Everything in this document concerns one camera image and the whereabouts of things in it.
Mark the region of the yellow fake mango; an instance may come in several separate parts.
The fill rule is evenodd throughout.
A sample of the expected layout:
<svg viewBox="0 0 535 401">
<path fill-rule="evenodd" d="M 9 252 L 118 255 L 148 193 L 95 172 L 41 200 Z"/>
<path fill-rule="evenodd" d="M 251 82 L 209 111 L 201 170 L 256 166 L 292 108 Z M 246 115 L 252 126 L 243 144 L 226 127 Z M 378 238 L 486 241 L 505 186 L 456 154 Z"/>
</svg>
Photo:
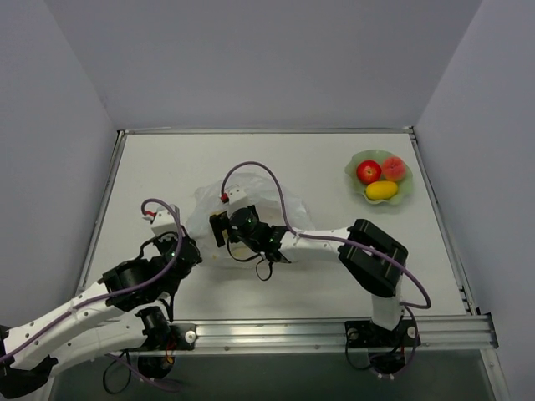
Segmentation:
<svg viewBox="0 0 535 401">
<path fill-rule="evenodd" d="M 371 201 L 385 201 L 398 193 L 399 187 L 396 182 L 378 180 L 369 184 L 365 189 L 366 197 Z"/>
</svg>

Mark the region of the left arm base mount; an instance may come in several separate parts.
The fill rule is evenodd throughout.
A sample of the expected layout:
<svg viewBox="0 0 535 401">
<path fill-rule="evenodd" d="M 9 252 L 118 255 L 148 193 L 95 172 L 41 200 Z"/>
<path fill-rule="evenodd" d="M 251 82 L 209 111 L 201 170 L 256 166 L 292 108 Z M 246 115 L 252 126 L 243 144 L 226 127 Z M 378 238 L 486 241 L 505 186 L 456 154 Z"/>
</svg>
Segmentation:
<svg viewBox="0 0 535 401">
<path fill-rule="evenodd" d="M 137 359 L 138 371 L 150 379 L 165 378 L 175 366 L 172 351 L 192 351 L 197 339 L 196 325 L 170 323 L 159 307 L 148 307 L 135 314 L 142 321 L 142 334 L 146 336 L 138 350 L 163 351 L 163 356 L 141 356 Z"/>
</svg>

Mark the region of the orange fake peach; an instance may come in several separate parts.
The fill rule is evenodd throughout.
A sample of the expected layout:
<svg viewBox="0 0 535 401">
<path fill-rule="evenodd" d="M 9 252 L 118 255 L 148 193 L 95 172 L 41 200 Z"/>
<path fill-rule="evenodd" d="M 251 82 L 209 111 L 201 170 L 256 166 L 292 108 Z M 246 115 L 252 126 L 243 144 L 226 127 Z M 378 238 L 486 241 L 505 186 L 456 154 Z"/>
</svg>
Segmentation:
<svg viewBox="0 0 535 401">
<path fill-rule="evenodd" d="M 398 182 L 405 178 L 405 163 L 398 156 L 391 156 L 385 159 L 381 169 L 386 180 Z"/>
</svg>

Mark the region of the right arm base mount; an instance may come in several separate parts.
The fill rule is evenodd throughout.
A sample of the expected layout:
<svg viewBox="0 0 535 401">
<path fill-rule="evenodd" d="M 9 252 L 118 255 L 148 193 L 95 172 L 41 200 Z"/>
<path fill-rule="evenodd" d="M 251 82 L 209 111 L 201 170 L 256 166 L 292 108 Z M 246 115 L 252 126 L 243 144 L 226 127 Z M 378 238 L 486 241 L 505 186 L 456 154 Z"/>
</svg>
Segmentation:
<svg viewBox="0 0 535 401">
<path fill-rule="evenodd" d="M 393 330 L 382 328 L 370 320 L 344 322 L 346 363 L 357 372 L 372 373 L 379 380 L 393 381 L 414 361 L 421 345 L 420 331 L 414 317 L 401 318 Z M 350 350 L 365 350 L 367 361 L 357 365 Z"/>
</svg>

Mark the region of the red fake apple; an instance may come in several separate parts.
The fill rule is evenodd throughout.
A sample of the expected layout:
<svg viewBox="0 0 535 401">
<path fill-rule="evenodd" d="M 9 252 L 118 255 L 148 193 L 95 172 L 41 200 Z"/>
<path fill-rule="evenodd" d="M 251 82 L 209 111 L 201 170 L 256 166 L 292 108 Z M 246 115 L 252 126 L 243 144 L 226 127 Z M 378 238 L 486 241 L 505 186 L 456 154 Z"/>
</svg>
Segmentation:
<svg viewBox="0 0 535 401">
<path fill-rule="evenodd" d="M 381 166 L 374 160 L 364 160 L 355 170 L 358 180 L 363 185 L 370 185 L 378 181 L 382 175 Z"/>
</svg>

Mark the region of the white plastic bag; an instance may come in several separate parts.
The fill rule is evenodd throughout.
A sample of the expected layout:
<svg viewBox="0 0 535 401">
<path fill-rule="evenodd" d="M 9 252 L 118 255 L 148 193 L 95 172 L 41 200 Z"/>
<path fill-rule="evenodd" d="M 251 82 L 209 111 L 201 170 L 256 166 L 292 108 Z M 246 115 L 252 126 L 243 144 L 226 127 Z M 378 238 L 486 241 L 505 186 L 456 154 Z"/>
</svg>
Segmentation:
<svg viewBox="0 0 535 401">
<path fill-rule="evenodd" d="M 230 251 L 216 244 L 209 218 L 227 210 L 227 206 L 220 200 L 221 184 L 218 181 L 196 190 L 196 207 L 186 221 L 186 230 L 196 241 L 206 266 L 253 268 L 254 261 L 240 262 L 241 259 L 253 256 L 243 244 L 232 244 Z M 235 173 L 227 182 L 228 187 L 232 185 L 239 185 L 247 192 L 260 221 L 275 226 L 284 224 L 278 191 L 271 179 L 254 173 Z M 289 222 L 298 229 L 312 230 L 314 225 L 304 201 L 285 187 L 282 191 Z"/>
</svg>

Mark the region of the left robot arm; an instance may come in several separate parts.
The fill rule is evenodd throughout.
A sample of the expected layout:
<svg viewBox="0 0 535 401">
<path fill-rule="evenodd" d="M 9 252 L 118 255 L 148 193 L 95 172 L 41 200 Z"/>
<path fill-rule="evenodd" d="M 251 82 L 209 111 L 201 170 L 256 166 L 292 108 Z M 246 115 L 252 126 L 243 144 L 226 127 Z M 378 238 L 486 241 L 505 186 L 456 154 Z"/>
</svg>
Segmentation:
<svg viewBox="0 0 535 401">
<path fill-rule="evenodd" d="M 106 353 L 151 351 L 176 344 L 168 317 L 174 297 L 201 262 L 196 242 L 168 231 L 142 253 L 118 266 L 44 316 L 19 327 L 1 328 L 1 395 L 20 398 L 43 387 L 62 371 Z"/>
</svg>

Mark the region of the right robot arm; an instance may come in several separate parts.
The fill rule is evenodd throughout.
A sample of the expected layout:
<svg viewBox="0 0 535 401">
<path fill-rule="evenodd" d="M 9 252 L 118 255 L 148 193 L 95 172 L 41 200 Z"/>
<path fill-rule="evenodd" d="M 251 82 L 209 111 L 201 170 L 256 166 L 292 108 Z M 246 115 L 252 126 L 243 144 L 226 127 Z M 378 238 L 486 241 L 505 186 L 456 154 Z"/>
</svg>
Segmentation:
<svg viewBox="0 0 535 401">
<path fill-rule="evenodd" d="M 268 265 L 268 280 L 276 263 L 329 261 L 343 265 L 371 295 L 371 334 L 380 344 L 401 335 L 401 269 L 409 255 L 397 240 L 366 219 L 331 231 L 298 231 L 260 221 L 254 206 L 232 214 L 221 212 L 209 219 L 217 246 L 242 243 Z"/>
</svg>

